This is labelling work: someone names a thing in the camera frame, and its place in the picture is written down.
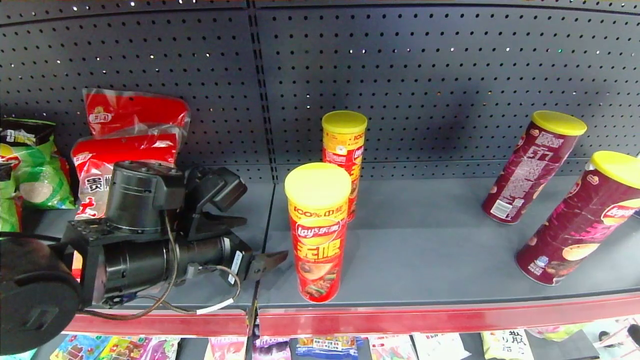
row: pegboard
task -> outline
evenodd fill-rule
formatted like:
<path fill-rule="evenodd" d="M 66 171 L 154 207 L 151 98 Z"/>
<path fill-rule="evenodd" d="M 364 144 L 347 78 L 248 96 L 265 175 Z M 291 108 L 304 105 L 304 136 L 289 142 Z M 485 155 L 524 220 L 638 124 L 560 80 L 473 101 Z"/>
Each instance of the pegboard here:
<path fill-rule="evenodd" d="M 64 154 L 88 135 L 82 88 L 102 87 L 187 101 L 192 118 L 179 165 L 269 164 L 244 10 L 4 26 L 0 58 L 1 115 L 56 122 Z"/>
<path fill-rule="evenodd" d="M 588 159 L 566 160 L 556 172 L 559 176 L 579 175 Z M 507 160 L 473 161 L 407 161 L 393 163 L 363 163 L 363 180 L 447 179 L 451 177 L 497 177 Z M 278 166 L 277 179 L 284 182 L 289 172 L 300 164 Z"/>
<path fill-rule="evenodd" d="M 0 0 L 0 25 L 112 13 L 243 8 L 244 0 Z"/>
<path fill-rule="evenodd" d="M 535 6 L 258 16 L 277 164 L 320 160 L 321 117 L 338 109 L 368 116 L 366 162 L 506 159 L 542 109 L 589 125 L 573 158 L 640 151 L 638 16 Z"/>
<path fill-rule="evenodd" d="M 558 8 L 574 10 L 597 10 L 611 13 L 637 13 L 637 1 L 593 1 L 593 0 L 264 0 L 257 2 L 261 8 L 285 6 L 375 6 L 375 5 L 416 5 L 429 6 L 521 6 L 534 8 Z"/>

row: maroon chip can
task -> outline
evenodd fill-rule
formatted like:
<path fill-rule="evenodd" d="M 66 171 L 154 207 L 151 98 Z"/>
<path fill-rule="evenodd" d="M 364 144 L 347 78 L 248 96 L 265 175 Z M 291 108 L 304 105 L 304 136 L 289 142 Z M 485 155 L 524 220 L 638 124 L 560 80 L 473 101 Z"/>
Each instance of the maroon chip can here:
<path fill-rule="evenodd" d="M 557 285 L 640 208 L 640 160 L 598 151 L 580 179 L 518 251 L 522 272 Z"/>
<path fill-rule="evenodd" d="M 515 224 L 564 162 L 587 125 L 573 116 L 536 111 L 482 204 L 484 212 Z"/>

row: red shelf edge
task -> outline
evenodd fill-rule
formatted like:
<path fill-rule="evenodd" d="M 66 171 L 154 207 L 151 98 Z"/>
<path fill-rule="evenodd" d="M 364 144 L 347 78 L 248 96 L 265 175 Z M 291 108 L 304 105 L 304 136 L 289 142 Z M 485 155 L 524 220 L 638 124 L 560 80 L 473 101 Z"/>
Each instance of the red shelf edge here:
<path fill-rule="evenodd" d="M 76 315 L 64 332 L 117 336 L 248 336 L 246 313 L 182 315 L 151 313 L 137 320 L 115 321 Z"/>
<path fill-rule="evenodd" d="M 479 332 L 636 315 L 640 292 L 467 306 L 260 309 L 261 336 Z"/>

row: red snack bag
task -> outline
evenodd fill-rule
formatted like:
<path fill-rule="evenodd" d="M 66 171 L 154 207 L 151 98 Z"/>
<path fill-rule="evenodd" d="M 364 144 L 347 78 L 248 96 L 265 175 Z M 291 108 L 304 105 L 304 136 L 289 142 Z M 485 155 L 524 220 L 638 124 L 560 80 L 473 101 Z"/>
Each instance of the red snack bag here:
<path fill-rule="evenodd" d="M 518 267 L 537 282 L 556 285 L 639 208 L 640 159 L 598 151 L 569 194 L 518 251 Z"/>
<path fill-rule="evenodd" d="M 515 224 L 571 153 L 587 130 L 575 117 L 536 111 L 531 123 L 504 165 L 482 209 L 492 219 Z"/>
<path fill-rule="evenodd" d="M 89 130 L 94 138 L 171 132 L 184 140 L 191 113 L 182 99 L 146 92 L 83 89 Z"/>
<path fill-rule="evenodd" d="M 79 140 L 71 150 L 79 180 L 80 205 L 76 220 L 101 218 L 107 205 L 113 164 L 148 161 L 173 166 L 178 153 L 176 134 L 138 135 L 122 138 Z"/>

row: yellow chip can lid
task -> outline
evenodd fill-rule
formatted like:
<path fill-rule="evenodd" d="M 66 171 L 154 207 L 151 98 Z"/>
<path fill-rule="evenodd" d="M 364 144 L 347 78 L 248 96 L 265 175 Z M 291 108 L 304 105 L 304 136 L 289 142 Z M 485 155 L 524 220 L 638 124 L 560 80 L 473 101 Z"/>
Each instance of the yellow chip can lid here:
<path fill-rule="evenodd" d="M 347 201 L 351 177 L 334 164 L 309 163 L 299 166 L 284 179 L 289 200 L 309 209 L 325 209 Z"/>
<path fill-rule="evenodd" d="M 332 111 L 322 117 L 322 127 L 337 134 L 361 133 L 367 129 L 367 117 L 355 111 Z"/>
<path fill-rule="evenodd" d="M 531 121 L 545 130 L 560 135 L 579 136 L 587 131 L 587 124 L 582 120 L 555 111 L 536 111 L 531 116 Z"/>
<path fill-rule="evenodd" d="M 640 159 L 615 151 L 596 151 L 591 164 L 611 179 L 640 189 Z"/>

